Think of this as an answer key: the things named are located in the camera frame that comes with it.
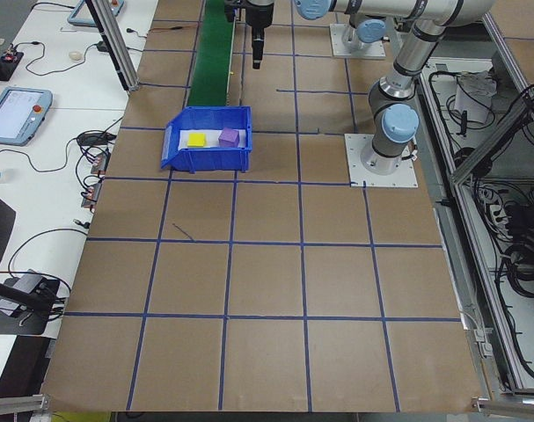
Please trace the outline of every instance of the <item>wire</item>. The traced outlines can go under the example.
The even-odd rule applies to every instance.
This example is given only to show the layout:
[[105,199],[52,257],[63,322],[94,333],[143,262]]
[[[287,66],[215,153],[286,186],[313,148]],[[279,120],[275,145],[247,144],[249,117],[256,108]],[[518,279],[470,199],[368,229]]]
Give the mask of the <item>wire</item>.
[[37,61],[41,60],[44,58],[44,56],[46,55],[46,44],[44,44],[43,42],[41,41],[30,41],[30,42],[20,42],[18,43],[16,46],[14,46],[14,48],[18,48],[18,46],[21,46],[21,45],[26,45],[26,44],[29,44],[29,45],[33,45],[33,46],[41,46],[41,55],[39,57],[36,57],[35,59],[32,59],[26,66],[25,66],[25,69],[28,70],[30,73],[32,73],[33,75],[36,75],[36,76],[47,76],[47,75],[53,75],[54,73],[62,73],[62,72],[67,72],[68,70],[71,70],[71,69],[74,69],[76,68],[77,66],[81,66],[82,64],[85,64],[86,61],[87,61],[87,53],[88,51],[93,48],[93,47],[96,47],[97,45],[96,44],[91,44],[90,46],[88,46],[84,52],[83,52],[83,60],[79,63],[75,63],[71,66],[69,66],[68,68],[65,68],[65,69],[58,69],[58,70],[50,70],[49,72],[45,72],[45,73],[38,73],[38,72],[35,72],[33,70],[30,69],[30,66],[32,66],[34,63],[36,63]]
[[126,32],[127,33],[134,33],[135,35],[137,35],[138,38],[143,38],[144,40],[147,39],[147,35],[140,35],[140,33],[138,31],[136,31],[135,29],[126,28]]
[[25,156],[28,159],[28,163],[30,164],[30,167],[32,167],[32,169],[34,171],[36,171],[37,173],[51,173],[51,172],[54,172],[54,171],[63,170],[65,167],[67,167],[67,164],[69,163],[69,146],[75,140],[76,140],[76,138],[69,139],[67,141],[67,144],[65,144],[65,162],[63,163],[63,165],[61,165],[59,167],[56,167],[54,169],[40,170],[38,167],[36,167],[34,165],[34,163],[32,162],[32,158],[30,158],[30,156],[28,154],[26,154],[23,151],[18,151],[16,149],[0,149],[0,154],[2,152],[12,152],[14,154],[20,154],[21,156]]
[[36,6],[39,6],[41,4],[49,4],[49,5],[52,5],[52,6],[60,6],[60,7],[66,8],[66,9],[75,9],[75,6],[68,6],[67,4],[59,4],[59,3],[52,3],[52,2],[38,2],[38,3],[32,5],[32,7],[30,8],[30,11],[33,11],[36,8]]
[[67,229],[67,228],[63,228],[63,229],[50,229],[50,230],[44,230],[44,231],[42,231],[42,232],[40,232],[40,233],[38,233],[38,234],[36,234],[36,235],[34,235],[34,236],[28,238],[28,240],[26,240],[24,243],[22,243],[22,244],[21,244],[21,245],[14,251],[14,253],[12,254],[11,258],[9,259],[9,263],[8,263],[8,265],[7,265],[8,273],[9,273],[12,277],[14,277],[14,273],[16,273],[16,272],[13,272],[13,271],[11,270],[12,264],[14,263],[14,259],[17,257],[18,253],[19,253],[20,251],[22,251],[22,249],[23,249],[27,244],[29,244],[30,242],[32,242],[32,240],[34,240],[34,239],[36,239],[36,238],[38,238],[38,237],[40,237],[40,236],[44,236],[44,235],[46,235],[46,234],[48,234],[48,233],[55,233],[55,232],[57,232],[57,231],[75,231],[76,233],[81,233],[82,235],[87,236],[87,233],[85,233],[84,231],[79,230],[79,229]]

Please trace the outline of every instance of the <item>blue tape line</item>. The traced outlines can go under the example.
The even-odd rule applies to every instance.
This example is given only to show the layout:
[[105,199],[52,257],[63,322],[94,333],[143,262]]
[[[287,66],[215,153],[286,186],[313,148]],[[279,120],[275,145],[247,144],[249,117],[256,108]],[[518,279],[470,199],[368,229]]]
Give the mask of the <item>blue tape line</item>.
[[166,312],[98,312],[66,311],[66,317],[129,317],[129,318],[178,318],[178,319],[236,319],[269,321],[358,321],[391,323],[462,323],[460,318],[442,316],[304,316],[304,315],[224,315],[224,314],[179,314]]
[[382,329],[384,332],[386,358],[388,360],[388,368],[390,370],[390,381],[391,381],[391,390],[393,393],[393,402],[396,407],[396,411],[400,411],[401,408],[399,405],[398,386],[396,384],[396,375],[394,373],[393,362],[391,360],[390,338],[388,336],[388,327],[386,326],[386,321],[385,321],[384,298],[382,296],[382,287],[380,286],[380,275],[378,271],[376,247],[374,245],[374,234],[372,232],[372,220],[370,218],[370,207],[369,207],[369,198],[367,194],[366,182],[364,182],[363,187],[362,187],[362,197],[364,198],[364,206],[366,208],[366,220],[367,220],[368,229],[369,229],[370,249],[372,252],[372,264],[374,266],[374,275],[375,275],[376,285],[377,285],[378,304],[380,306],[380,313],[382,316]]
[[228,332],[228,314],[230,307],[230,282],[231,282],[231,262],[233,257],[233,232],[235,230],[236,203],[238,200],[238,174],[233,174],[233,192],[231,195],[231,217],[230,217],[230,243],[228,249],[228,267],[225,278],[225,296],[223,299],[223,327],[222,327],[222,355],[220,357],[220,385],[217,398],[217,409],[223,409],[223,381],[225,376],[225,348]]
[[[138,237],[87,237],[89,242],[157,242],[157,239]],[[229,240],[206,240],[206,239],[169,239],[161,238],[162,244],[229,244]],[[332,244],[330,242],[268,242],[254,240],[233,240],[233,244],[250,244],[257,246],[303,246],[306,248],[331,247],[331,248],[371,248],[376,249],[442,249],[440,244]]]
[[[167,191],[165,193],[165,201],[163,204],[163,210],[161,212],[161,222],[159,223],[159,231],[157,235],[157,241],[155,245],[155,253],[153,255],[153,263],[151,264],[151,273],[150,273],[150,282],[148,283],[147,287],[147,293],[145,295],[145,305],[143,307],[143,313],[147,315],[150,307],[150,299],[151,299],[151,289],[153,288],[153,280],[155,278],[155,271],[157,269],[157,257],[159,255],[159,246],[160,246],[160,239],[163,234],[163,227],[165,226],[165,216],[167,213],[167,204],[169,203],[169,194],[171,192],[171,180],[167,183]],[[140,363],[140,357],[142,355],[142,347],[143,347],[143,336],[145,333],[145,323],[147,321],[147,317],[143,316],[142,318],[142,327],[140,330],[140,337],[138,339],[137,343],[137,350],[135,352],[135,364],[134,364],[134,370],[132,372],[132,379],[130,383],[130,389],[129,389],[129,395],[128,395],[128,403],[126,405],[126,409],[130,410],[132,405],[132,400],[134,399],[134,392],[135,392],[135,381],[137,378],[137,370],[139,368]]]
[[304,309],[304,364],[305,364],[305,387],[308,403],[308,412],[313,411],[311,401],[311,368],[310,368],[310,339],[308,332],[308,300],[305,285],[305,258],[304,258],[304,203],[302,198],[302,165],[300,157],[300,135],[298,134],[300,122],[298,117],[298,96],[296,93],[297,76],[296,76],[296,36],[294,32],[294,8],[290,9],[290,18],[292,23],[292,76],[294,84],[294,114],[296,127],[296,166],[298,175],[298,207],[300,221],[300,266],[302,272],[302,307]]
[[243,319],[243,320],[261,320],[269,321],[303,321],[304,316],[291,315],[229,315],[227,319]]

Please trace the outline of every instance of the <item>grid square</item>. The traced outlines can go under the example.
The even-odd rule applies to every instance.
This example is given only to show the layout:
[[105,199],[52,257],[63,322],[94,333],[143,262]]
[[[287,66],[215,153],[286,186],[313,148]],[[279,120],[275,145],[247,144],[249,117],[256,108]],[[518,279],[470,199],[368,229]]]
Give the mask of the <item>grid square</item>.
[[217,411],[222,320],[150,318],[132,411]]
[[433,207],[423,188],[368,188],[367,195],[377,244],[441,244]]
[[163,129],[183,107],[184,88],[144,85],[129,94],[123,127]]
[[302,186],[302,202],[306,243],[366,244],[369,241],[361,189]]
[[388,335],[402,411],[472,411],[480,388],[462,324],[388,323]]
[[307,411],[302,321],[228,322],[225,411]]
[[382,323],[310,321],[308,339],[314,411],[395,411]]
[[136,317],[66,316],[41,387],[50,409],[126,409],[141,326]]
[[164,132],[126,130],[118,133],[107,176],[122,178],[169,178],[169,169],[161,170]]
[[377,263],[388,317],[460,317],[442,249],[378,248]]
[[143,84],[186,86],[192,52],[144,51],[137,74]]
[[257,132],[295,133],[294,95],[294,92],[279,92],[273,85],[243,89],[241,101],[252,109],[252,129]]
[[295,26],[294,37],[297,55],[333,57],[329,26]]
[[349,134],[355,131],[348,94],[297,94],[300,132]]
[[234,239],[299,242],[297,186],[238,184]]
[[167,182],[105,180],[91,237],[157,239]]
[[245,58],[243,92],[246,94],[249,91],[254,91],[263,96],[278,90],[293,90],[293,72],[294,62],[292,57],[270,55],[263,60],[260,70],[256,70],[252,68],[252,57],[248,56]]
[[153,242],[87,242],[67,311],[143,312]]
[[301,135],[303,182],[349,183],[343,136]]
[[297,181],[295,135],[253,134],[250,170],[239,180]]
[[150,311],[222,315],[227,244],[161,243]]
[[385,60],[349,60],[348,76],[351,91],[369,93],[370,88],[384,75],[390,73],[393,66],[393,54],[389,43],[384,43]]
[[233,246],[230,314],[301,316],[302,271],[298,246]]
[[332,57],[297,57],[296,82],[299,91],[348,92],[343,59]]
[[164,239],[230,239],[232,183],[173,182]]
[[370,248],[304,248],[308,315],[380,317]]

